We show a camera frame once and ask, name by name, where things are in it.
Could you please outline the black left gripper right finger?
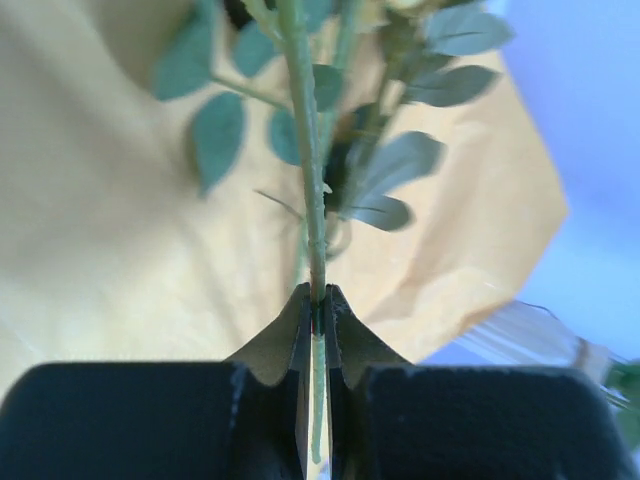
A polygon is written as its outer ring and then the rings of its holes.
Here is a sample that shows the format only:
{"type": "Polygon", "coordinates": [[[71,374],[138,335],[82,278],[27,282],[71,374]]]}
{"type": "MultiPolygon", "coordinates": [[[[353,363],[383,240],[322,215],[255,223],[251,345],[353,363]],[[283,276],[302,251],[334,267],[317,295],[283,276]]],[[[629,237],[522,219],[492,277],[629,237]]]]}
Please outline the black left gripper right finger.
{"type": "Polygon", "coordinates": [[[419,366],[325,297],[334,479],[635,479],[595,384],[548,366],[419,366]]]}

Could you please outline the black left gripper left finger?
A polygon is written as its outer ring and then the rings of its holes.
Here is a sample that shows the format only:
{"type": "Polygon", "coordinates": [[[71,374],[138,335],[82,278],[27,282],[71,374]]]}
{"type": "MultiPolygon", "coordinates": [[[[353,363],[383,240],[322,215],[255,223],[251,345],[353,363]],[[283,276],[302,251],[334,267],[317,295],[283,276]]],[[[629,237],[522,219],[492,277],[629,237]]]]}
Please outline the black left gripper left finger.
{"type": "Polygon", "coordinates": [[[5,479],[302,479],[309,288],[223,361],[49,362],[1,405],[5,479]]]}

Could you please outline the orange wrapping paper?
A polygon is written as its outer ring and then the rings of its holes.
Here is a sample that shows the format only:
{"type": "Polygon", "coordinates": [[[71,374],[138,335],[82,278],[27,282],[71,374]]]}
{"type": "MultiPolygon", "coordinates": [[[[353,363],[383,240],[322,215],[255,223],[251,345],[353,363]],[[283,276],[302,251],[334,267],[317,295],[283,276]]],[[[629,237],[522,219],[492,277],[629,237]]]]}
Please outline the orange wrapping paper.
{"type": "MultiPolygon", "coordinates": [[[[297,169],[269,150],[268,106],[201,198],[186,128],[216,86],[170,103],[149,69],[186,1],[1,5],[1,385],[51,360],[219,359],[280,311],[298,279],[297,169]]],[[[400,189],[403,257],[327,269],[356,314],[412,361],[523,286],[567,214],[511,79],[427,127],[445,158],[400,189]]]]}

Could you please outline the peach rose stem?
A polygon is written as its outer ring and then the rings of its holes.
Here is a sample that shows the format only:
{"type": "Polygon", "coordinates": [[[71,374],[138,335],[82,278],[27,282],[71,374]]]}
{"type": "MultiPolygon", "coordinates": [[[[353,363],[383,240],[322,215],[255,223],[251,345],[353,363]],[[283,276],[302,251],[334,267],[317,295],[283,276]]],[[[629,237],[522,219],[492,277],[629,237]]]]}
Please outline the peach rose stem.
{"type": "MultiPolygon", "coordinates": [[[[154,96],[162,101],[184,97],[209,83],[226,89],[197,110],[191,125],[202,193],[208,193],[222,179],[238,156],[246,129],[244,97],[269,100],[261,92],[214,72],[218,7],[216,1],[196,2],[191,16],[158,61],[153,84],[154,96]]],[[[314,463],[321,461],[326,369],[322,314],[327,183],[323,175],[358,9],[356,1],[244,1],[241,10],[247,19],[235,46],[234,62],[245,77],[257,74],[277,53],[283,53],[287,62],[292,105],[285,109],[284,117],[295,129],[306,204],[303,221],[308,229],[314,463]]]]}

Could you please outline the pink yellow flower bouquet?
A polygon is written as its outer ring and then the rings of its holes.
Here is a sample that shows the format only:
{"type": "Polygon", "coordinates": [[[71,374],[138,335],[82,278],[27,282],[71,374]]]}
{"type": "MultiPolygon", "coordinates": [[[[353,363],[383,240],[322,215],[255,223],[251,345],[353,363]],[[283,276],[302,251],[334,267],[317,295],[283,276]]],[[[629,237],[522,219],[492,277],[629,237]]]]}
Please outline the pink yellow flower bouquet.
{"type": "Polygon", "coordinates": [[[326,184],[326,256],[403,257],[415,214],[394,197],[445,153],[427,127],[489,91],[497,73],[463,64],[507,43],[478,1],[308,1],[326,184]]]}

